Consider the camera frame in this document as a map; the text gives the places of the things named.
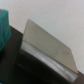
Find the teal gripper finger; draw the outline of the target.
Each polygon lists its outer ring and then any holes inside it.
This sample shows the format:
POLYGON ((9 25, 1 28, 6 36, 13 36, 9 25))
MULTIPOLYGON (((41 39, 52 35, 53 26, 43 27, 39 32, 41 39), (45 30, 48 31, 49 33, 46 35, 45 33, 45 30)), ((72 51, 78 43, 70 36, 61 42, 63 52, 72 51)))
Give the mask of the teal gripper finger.
POLYGON ((0 51, 10 38, 9 13, 7 10, 0 11, 0 51))

